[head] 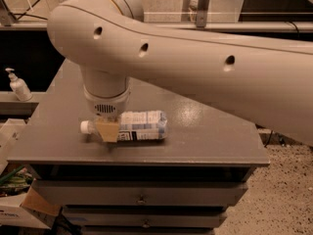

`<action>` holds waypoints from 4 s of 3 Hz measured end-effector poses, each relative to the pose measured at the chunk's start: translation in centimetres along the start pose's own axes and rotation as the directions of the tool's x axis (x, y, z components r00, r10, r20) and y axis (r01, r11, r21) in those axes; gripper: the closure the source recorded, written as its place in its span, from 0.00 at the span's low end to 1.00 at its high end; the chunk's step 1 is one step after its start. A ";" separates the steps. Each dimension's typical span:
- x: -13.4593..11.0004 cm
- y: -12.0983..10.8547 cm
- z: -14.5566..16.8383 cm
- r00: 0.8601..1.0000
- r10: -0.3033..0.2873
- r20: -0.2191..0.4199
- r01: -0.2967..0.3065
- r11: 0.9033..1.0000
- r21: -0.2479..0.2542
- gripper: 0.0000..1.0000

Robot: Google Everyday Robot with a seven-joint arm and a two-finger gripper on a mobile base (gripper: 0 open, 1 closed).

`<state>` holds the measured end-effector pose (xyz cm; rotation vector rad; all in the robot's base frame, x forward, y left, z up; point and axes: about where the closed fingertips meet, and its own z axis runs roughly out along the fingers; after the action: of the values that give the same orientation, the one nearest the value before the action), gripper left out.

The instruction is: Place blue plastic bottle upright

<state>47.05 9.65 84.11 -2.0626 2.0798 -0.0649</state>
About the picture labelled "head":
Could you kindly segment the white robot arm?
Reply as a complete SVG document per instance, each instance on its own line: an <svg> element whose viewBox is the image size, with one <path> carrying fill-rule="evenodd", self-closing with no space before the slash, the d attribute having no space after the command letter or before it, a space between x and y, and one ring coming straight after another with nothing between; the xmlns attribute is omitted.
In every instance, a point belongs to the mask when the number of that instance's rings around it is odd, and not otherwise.
<svg viewBox="0 0 313 235"><path fill-rule="evenodd" d="M92 105L134 77L313 145L313 44L143 21L140 0L67 0L47 22Z"/></svg>

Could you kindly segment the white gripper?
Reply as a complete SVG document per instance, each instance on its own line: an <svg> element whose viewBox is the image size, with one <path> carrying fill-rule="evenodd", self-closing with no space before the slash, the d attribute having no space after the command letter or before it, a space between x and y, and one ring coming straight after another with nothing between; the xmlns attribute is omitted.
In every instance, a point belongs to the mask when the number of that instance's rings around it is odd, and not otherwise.
<svg viewBox="0 0 313 235"><path fill-rule="evenodd" d="M83 92L89 110L98 116L95 125L103 141L115 143L119 132L118 116L126 110L130 99L130 87L111 97L93 95L86 87L83 87Z"/></svg>

